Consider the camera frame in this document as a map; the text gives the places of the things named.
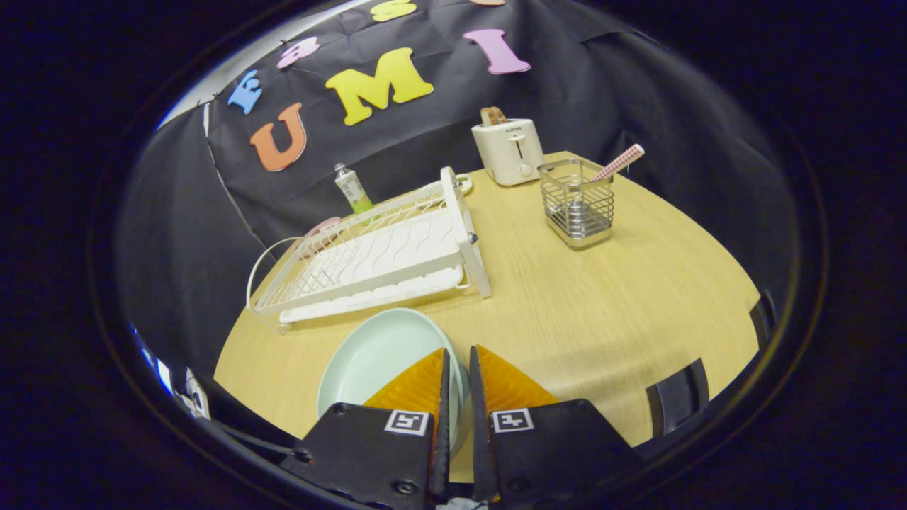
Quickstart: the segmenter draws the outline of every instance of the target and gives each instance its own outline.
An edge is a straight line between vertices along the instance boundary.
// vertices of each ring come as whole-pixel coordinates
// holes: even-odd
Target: pink letter
[[[491,64],[488,72],[491,74],[522,73],[529,71],[530,65],[517,58],[513,50],[504,41],[504,31],[498,28],[485,28],[473,30],[463,34],[463,37],[475,41],[485,52],[485,57]]]
[[[293,44],[281,55],[283,58],[278,62],[278,69],[283,69],[300,58],[306,58],[313,54],[320,46],[317,37],[309,37],[308,39],[303,39],[302,41]]]

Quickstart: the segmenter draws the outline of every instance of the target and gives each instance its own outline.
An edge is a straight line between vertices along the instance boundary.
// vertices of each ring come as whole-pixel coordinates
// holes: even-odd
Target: wrinkled fabric
[[[489,105],[533,119],[545,152],[604,164],[642,145],[646,156],[627,176],[705,228],[760,290],[784,302],[795,232],[783,163],[716,83],[631,26],[572,0],[413,3],[415,12],[383,23],[369,14],[375,3],[360,5],[275,48],[210,103],[207,139],[197,112],[157,133],[136,170],[141,183],[122,228],[127,300],[145,338],[179,344],[213,374],[255,258],[278,240],[351,213],[334,184],[335,163],[356,170],[374,202],[436,180],[447,165],[481,168],[470,127]],[[484,28],[505,31],[532,68],[488,73],[483,51],[463,38]],[[287,48],[311,36],[317,51],[277,68]],[[401,47],[414,50],[414,67],[434,91],[384,110],[373,106],[370,118],[345,125],[346,111],[325,82],[345,69],[374,75],[377,59]],[[246,115],[228,99],[252,69],[262,95]],[[286,169],[268,172],[249,139],[275,123],[275,144],[287,147],[277,117],[293,103],[302,104],[306,149]],[[141,229],[151,236],[134,233]]]

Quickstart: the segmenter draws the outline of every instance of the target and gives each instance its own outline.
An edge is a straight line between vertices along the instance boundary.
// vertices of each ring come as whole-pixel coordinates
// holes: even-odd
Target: wire utensil holder
[[[570,158],[539,167],[545,220],[573,249],[586,248],[611,235],[614,176],[594,181],[603,167]]]
[[[311,237],[274,244],[249,274],[246,307],[266,322],[279,314],[282,333],[292,322],[464,289],[473,282],[488,298],[491,285],[460,186],[454,171],[444,167],[441,179],[421,190]],[[279,244],[292,240],[298,244],[252,303],[258,265]]]

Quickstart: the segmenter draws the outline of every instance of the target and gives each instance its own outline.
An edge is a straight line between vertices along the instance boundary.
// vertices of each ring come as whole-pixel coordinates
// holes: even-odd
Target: light green plate
[[[451,452],[455,453],[465,436],[458,432],[469,377],[444,332],[413,309],[385,310],[346,337],[321,378],[318,416],[337,402],[361,406],[416,361],[439,348],[446,348],[450,355],[450,438]]]

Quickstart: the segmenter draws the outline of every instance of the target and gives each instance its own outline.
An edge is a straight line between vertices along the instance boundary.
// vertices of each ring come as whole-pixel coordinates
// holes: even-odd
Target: dish rack handle
[[[270,245],[270,246],[268,247],[268,249],[265,250],[265,252],[262,253],[260,257],[258,257],[258,260],[255,261],[255,265],[252,266],[252,271],[249,272],[249,282],[246,283],[246,309],[247,309],[248,311],[250,311],[250,312],[252,312],[252,313],[255,313],[255,310],[252,309],[252,305],[251,305],[251,301],[252,301],[252,280],[255,279],[255,273],[258,272],[258,265],[261,263],[261,261],[265,259],[265,256],[268,255],[268,254],[271,252],[271,250],[274,250],[277,246],[279,246],[279,245],[281,245],[281,244],[287,242],[288,240],[303,240],[303,239],[305,239],[305,238],[303,238],[303,237],[288,237],[288,238],[286,238],[286,239],[284,239],[284,240],[279,240],[279,241],[275,242],[274,244]]]

